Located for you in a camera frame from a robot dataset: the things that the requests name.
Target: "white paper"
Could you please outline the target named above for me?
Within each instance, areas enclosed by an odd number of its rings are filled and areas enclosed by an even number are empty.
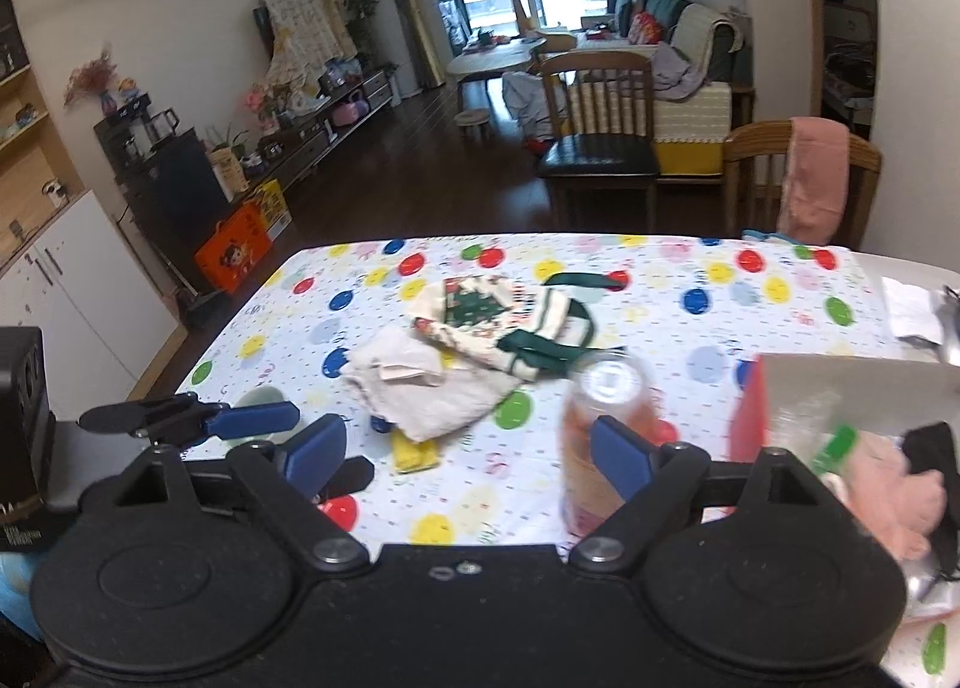
[[[923,338],[931,344],[944,343],[944,328],[936,315],[939,298],[934,293],[883,277],[883,296],[890,330],[896,338]]]

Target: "pink towel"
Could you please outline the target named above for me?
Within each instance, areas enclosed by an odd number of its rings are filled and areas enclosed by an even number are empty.
[[[850,178],[850,131],[813,116],[792,120],[784,197],[776,231],[805,244],[824,246],[840,227]]]

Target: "cabinet handle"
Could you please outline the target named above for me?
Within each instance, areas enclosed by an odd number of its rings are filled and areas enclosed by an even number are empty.
[[[37,266],[37,268],[40,268],[40,272],[43,274],[43,277],[45,278],[45,280],[47,280],[48,285],[52,287],[54,285],[54,282],[47,275],[47,272],[43,270],[43,266],[40,265],[40,261],[34,261],[34,265]]]
[[[63,275],[64,275],[64,269],[62,269],[61,267],[59,267],[59,262],[56,262],[56,258],[54,258],[54,256],[51,255],[50,250],[47,249],[46,247],[43,247],[43,251],[45,251],[45,252],[47,253],[47,256],[48,256],[48,258],[50,258],[51,263],[54,264],[54,268],[56,268],[56,272],[57,272],[59,275],[63,276]]]

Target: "green strap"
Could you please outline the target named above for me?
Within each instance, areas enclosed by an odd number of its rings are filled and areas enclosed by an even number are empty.
[[[579,346],[558,344],[549,338],[530,333],[529,330],[514,330],[500,338],[496,342],[496,347],[502,349],[503,352],[510,352],[515,359],[522,360],[531,368],[553,373],[566,373],[573,363],[589,351],[589,344],[596,335],[596,325],[594,325],[589,311],[580,301],[571,300],[567,314],[569,317],[587,320],[587,332]]]
[[[544,282],[545,287],[556,287],[558,285],[568,285],[571,287],[596,287],[597,289],[618,289],[623,286],[622,282],[611,279],[602,274],[577,274],[563,273],[554,274]]]

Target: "small stool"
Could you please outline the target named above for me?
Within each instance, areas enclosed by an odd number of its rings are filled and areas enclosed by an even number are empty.
[[[462,110],[453,117],[453,123],[460,128],[460,135],[464,138],[467,137],[467,131],[473,127],[477,128],[481,141],[491,135],[490,109]]]

